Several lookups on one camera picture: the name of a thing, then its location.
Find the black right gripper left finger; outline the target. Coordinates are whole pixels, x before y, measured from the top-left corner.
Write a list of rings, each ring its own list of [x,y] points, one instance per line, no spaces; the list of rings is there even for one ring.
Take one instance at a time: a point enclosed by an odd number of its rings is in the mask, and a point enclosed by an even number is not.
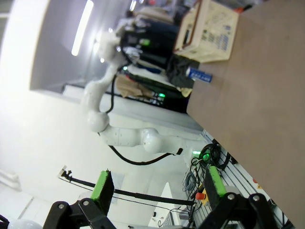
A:
[[[114,184],[109,170],[100,173],[89,198],[70,205],[65,201],[53,203],[43,229],[115,229],[107,214],[114,194]]]

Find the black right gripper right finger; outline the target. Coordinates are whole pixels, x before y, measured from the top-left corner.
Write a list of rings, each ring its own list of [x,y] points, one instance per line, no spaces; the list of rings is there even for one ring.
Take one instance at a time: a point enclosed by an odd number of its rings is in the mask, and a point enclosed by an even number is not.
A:
[[[222,229],[228,221],[238,221],[244,229],[278,229],[265,196],[254,193],[245,198],[228,192],[215,166],[206,168],[204,187],[212,211],[202,229]]]

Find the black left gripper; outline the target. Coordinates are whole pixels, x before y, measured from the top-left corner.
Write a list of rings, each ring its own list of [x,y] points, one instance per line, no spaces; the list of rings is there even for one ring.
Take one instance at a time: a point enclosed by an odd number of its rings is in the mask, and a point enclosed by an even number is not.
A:
[[[193,88],[194,80],[187,78],[187,69],[198,69],[199,62],[173,54],[169,59],[166,76],[171,84],[179,88]]]

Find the blue white drink can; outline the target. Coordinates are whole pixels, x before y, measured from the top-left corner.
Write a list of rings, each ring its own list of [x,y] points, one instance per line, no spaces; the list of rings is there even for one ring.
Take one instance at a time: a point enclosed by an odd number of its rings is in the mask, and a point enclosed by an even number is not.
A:
[[[186,70],[185,75],[186,75],[187,78],[190,78],[194,81],[195,80],[201,80],[201,81],[206,82],[206,83],[210,83],[212,81],[212,78],[213,78],[213,76],[211,74],[205,73],[203,71],[200,71],[198,69],[191,68],[191,67],[189,67]]]

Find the long black rod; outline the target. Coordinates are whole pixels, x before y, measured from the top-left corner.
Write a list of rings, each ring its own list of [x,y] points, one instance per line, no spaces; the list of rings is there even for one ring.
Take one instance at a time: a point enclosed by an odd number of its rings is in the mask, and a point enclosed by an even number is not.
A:
[[[133,193],[133,192],[115,189],[113,180],[112,180],[112,175],[109,170],[104,170],[100,173],[100,176],[99,176],[96,184],[73,178],[72,176],[70,176],[70,174],[71,174],[70,170],[67,172],[63,168],[59,172],[57,177],[63,177],[70,183],[74,182],[74,183],[79,183],[79,184],[82,184],[85,186],[92,187],[93,193],[91,195],[91,198],[95,201],[98,201],[100,204],[102,204],[103,200],[105,200],[105,202],[107,204],[110,204],[110,198],[113,196],[114,193],[130,196],[130,197],[134,197],[134,198],[138,198],[138,199],[144,199],[144,200],[162,202],[162,203],[187,205],[187,206],[192,206],[194,204],[194,202],[190,201],[190,200],[163,198],[163,197],[158,197],[158,196],[146,195],[146,194],[141,194],[141,193]]]

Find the black equipment rack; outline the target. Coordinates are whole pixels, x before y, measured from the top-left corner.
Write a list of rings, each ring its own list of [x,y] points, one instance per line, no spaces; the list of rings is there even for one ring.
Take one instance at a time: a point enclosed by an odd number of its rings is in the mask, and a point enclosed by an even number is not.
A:
[[[131,11],[127,12],[126,20],[123,25],[122,44],[139,48],[141,61],[160,67],[166,72],[169,59],[173,55],[178,26],[147,18],[137,18]],[[175,88],[175,92],[173,89],[165,90],[166,95],[169,96],[166,102],[176,111],[186,113],[189,95],[178,95],[178,91],[192,88]]]

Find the red emergency stop button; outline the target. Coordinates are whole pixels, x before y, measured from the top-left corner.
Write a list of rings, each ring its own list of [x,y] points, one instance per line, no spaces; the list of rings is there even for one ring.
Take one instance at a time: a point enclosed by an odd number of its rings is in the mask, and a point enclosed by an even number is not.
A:
[[[207,203],[209,202],[206,189],[204,189],[203,191],[197,192],[196,195],[195,195],[195,199],[201,201],[201,203],[204,206],[206,206]]]

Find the tan folded cloth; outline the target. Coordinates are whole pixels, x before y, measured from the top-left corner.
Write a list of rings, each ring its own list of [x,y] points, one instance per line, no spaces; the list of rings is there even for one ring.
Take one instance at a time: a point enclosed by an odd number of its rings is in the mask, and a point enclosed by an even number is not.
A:
[[[123,75],[117,76],[116,87],[124,98],[128,96],[153,98],[153,91]]]

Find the long ceiling light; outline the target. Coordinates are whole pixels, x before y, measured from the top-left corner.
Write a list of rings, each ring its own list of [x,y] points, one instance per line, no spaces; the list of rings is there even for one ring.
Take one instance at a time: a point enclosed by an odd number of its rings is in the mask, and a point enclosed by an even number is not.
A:
[[[76,35],[74,38],[74,42],[73,42],[73,46],[72,46],[72,50],[71,50],[71,54],[73,56],[77,56],[79,54],[80,51],[80,47],[81,47],[81,43],[83,40],[83,36],[93,9],[94,3],[92,0],[87,0],[83,13],[81,15],[81,19],[76,31]]]

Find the aluminium rail frame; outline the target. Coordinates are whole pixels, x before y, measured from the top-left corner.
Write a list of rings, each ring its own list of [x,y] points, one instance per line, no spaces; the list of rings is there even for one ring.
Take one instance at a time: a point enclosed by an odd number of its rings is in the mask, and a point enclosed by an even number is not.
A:
[[[212,143],[213,137],[204,130],[200,134],[199,139],[204,139],[207,143]],[[226,154],[227,151],[222,148],[220,154],[220,164],[225,161]],[[230,160],[225,170],[221,170],[220,173],[224,185],[236,187],[243,197],[248,198],[253,193],[261,193],[265,196],[267,201],[270,200],[270,197],[267,195],[267,193],[262,188],[258,188],[258,184],[253,181],[253,178],[240,164],[232,164]],[[296,229],[285,214],[283,217],[283,212],[272,200],[270,201],[270,207],[279,229],[283,229],[284,226],[286,226],[286,229]],[[200,224],[205,220],[211,211],[211,207],[208,206],[208,204],[206,206],[202,204],[201,207],[195,211],[193,215],[194,223],[196,226],[200,226]],[[229,226],[229,224],[235,225],[233,228],[244,229],[240,222],[230,221],[227,226]]]

